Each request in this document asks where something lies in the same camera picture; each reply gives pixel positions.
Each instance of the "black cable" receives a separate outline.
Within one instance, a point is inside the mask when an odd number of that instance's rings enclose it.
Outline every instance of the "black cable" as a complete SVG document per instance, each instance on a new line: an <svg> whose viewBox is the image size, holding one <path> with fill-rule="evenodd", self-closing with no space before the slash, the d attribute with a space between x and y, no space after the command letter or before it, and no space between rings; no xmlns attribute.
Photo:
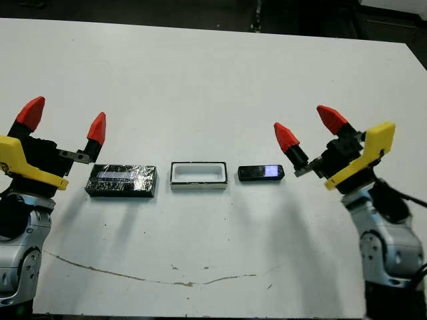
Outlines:
<svg viewBox="0 0 427 320"><path fill-rule="evenodd" d="M412 196L410 196L410 195L406 195L406 194L404 194L404 193L401 193L400 191L398 191L398 190L396 190L396 189L393 189L393 190L395 190L395 192L397 192L397 193L399 194L399 196L400 196L402 199L405 199L405 200L409 200L409 201L415 202L417 205L421 205L421 206L423 206L423 207L427 208L427 202L425 202L425 201L423 201L423 200L419 200L419 199L417 199L417 198L414 198L414 197L412 197Z"/></svg>
<svg viewBox="0 0 427 320"><path fill-rule="evenodd" d="M381 181L376 175L375 175L375 173L374 173L374 180L375 180L375 182L376 183L385 183L385 182L383 182L383 181ZM413 197L413 196L411 196L411 195L407 195L407 194L405 194L405 193L402 193L402 192L400 192L399 190L396 190L395 188L393 188L393 187L391 187L391 186L389 186L389 185L387 185L391 190L393 190L394 192L396 192L397 194L399 194L399 196L402 198L402 199L405 199L405 200L408 200L408 201L412 201L412 202L414 202L414 203L416 203L417 205L420 205L420 206L422 206L422 207L425 207L425 208L427 208L427 202L425 202L425 201L423 201L423 200L420 200L420 199L417 199L417 198L415 198L415 197Z"/></svg>

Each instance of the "dark floor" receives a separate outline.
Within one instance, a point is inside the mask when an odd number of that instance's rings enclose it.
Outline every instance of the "dark floor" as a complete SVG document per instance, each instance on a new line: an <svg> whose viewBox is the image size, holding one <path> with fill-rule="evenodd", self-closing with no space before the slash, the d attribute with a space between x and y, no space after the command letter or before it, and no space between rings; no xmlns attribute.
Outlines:
<svg viewBox="0 0 427 320"><path fill-rule="evenodd" d="M0 17L260 31L406 43L427 68L427 23L358 0L1 0Z"/></svg>

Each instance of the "plastic-wrapped box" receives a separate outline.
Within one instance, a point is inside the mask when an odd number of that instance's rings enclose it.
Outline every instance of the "plastic-wrapped box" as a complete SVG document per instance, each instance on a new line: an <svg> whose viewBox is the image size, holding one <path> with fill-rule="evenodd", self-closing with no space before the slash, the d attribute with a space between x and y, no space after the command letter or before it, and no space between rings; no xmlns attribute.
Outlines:
<svg viewBox="0 0 427 320"><path fill-rule="evenodd" d="M152 165L94 165L85 190L91 197L154 197L156 179Z"/></svg>

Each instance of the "small phone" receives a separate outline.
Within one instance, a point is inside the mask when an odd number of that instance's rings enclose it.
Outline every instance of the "small phone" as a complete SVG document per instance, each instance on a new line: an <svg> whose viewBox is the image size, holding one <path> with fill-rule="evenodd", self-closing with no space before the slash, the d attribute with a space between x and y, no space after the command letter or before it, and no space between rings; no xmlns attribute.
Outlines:
<svg viewBox="0 0 427 320"><path fill-rule="evenodd" d="M238 176L240 181L281 180L285 173L281 165L242 165Z"/></svg>

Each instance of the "brown stain line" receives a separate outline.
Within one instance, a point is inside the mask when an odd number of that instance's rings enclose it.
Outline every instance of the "brown stain line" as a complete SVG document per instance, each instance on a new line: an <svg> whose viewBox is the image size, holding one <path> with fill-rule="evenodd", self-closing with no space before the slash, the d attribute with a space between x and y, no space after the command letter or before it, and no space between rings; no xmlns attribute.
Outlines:
<svg viewBox="0 0 427 320"><path fill-rule="evenodd" d="M253 274L253 275L234 275L232 277L223 277L223 278L219 278L219 279L215 279L215 280L212 280L209 282L202 283L202 285L210 285L211 283L218 282L218 281L223 281L223 280L228 280L228 279L239 279L239 278L244 278L244 277L256 277L256 275L255 274Z"/></svg>
<svg viewBox="0 0 427 320"><path fill-rule="evenodd" d="M188 282L188 283L184 283L184 282L174 282L174 283L170 283L171 285L183 285L184 287L193 287L193 285L201 285L202 283L194 283L194 282Z"/></svg>
<svg viewBox="0 0 427 320"><path fill-rule="evenodd" d="M146 282L150 282L150 283L161 283L162 285L183 285L184 287L193 287L194 285L209 285L211 283L214 282L218 282L218 281L223 281L223 280L230 280L230 279L239 279L239 278L244 278L244 277L256 277L256 274L251 274L251 275L234 275L232 277L222 277L219 279L215 279L209 282L205 282L205 283L197 283L197 282L165 282L165 281L156 281L156 280L149 280L149 279L144 279L144 278L139 278L139 277L133 277L131 275L125 275L123 273L116 273L116 272L112 272L112 271L107 271L107 270L103 270L103 269L98 269L98 268L94 268L94 267L88 267L86 265L82 265L80 263L77 262L72 262L70 260L66 260L58 255L54 255L51 252L48 252L46 250L43 250L43 252L46 252L48 255L62 261L65 263L68 263L70 265L74 265L75 267L79 267L79 268L83 268L86 270L91 270L91 271L96 271L96 272L100 272L100 273L106 273L108 275L116 275L118 277L123 277L123 278L128 278L128 279L133 279L133 280L138 280L138 281L146 281Z"/></svg>

